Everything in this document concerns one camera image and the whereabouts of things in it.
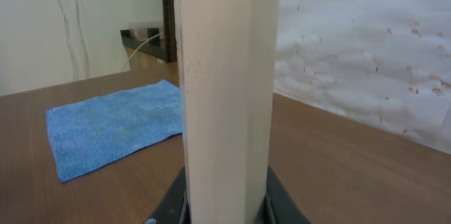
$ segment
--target brown tabletop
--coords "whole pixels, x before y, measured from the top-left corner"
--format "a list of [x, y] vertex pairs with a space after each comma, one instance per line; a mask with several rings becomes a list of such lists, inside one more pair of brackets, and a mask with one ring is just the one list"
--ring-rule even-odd
[[[181, 136], [61, 184], [45, 108], [156, 83], [175, 63], [0, 97], [0, 223], [141, 223]], [[312, 223], [451, 223], [451, 156], [274, 95], [270, 165]]]

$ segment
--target table surface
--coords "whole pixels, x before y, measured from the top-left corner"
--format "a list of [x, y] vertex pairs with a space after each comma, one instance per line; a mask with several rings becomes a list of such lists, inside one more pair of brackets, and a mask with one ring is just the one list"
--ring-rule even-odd
[[[0, 223], [142, 223], [183, 166], [181, 136], [61, 184], [45, 108], [178, 84], [177, 64], [0, 97]], [[274, 94], [269, 163], [312, 223], [451, 223], [451, 156]]]

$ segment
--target dark wooden frame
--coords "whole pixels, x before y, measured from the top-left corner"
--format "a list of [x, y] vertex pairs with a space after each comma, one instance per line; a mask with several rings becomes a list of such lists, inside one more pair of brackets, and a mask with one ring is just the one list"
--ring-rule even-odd
[[177, 42], [175, 40], [174, 0], [163, 0], [164, 41], [166, 45], [166, 62], [177, 61]]

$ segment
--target blue cloth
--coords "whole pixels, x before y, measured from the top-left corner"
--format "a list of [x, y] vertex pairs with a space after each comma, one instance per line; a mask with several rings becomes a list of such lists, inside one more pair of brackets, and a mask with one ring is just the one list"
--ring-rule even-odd
[[61, 182], [182, 132], [180, 90], [159, 83], [46, 111]]

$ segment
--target wall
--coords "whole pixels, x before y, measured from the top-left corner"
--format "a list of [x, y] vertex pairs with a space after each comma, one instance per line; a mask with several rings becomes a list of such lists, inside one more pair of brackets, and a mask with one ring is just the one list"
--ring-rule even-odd
[[[73, 43], [75, 80], [118, 73], [127, 59], [119, 30], [139, 22], [163, 21], [161, 0], [79, 2], [81, 31], [76, 25], [75, 0], [62, 0]], [[0, 5], [0, 96], [72, 81], [57, 0], [0, 0]]]
[[278, 27], [277, 93], [451, 153], [451, 0], [280, 0]]

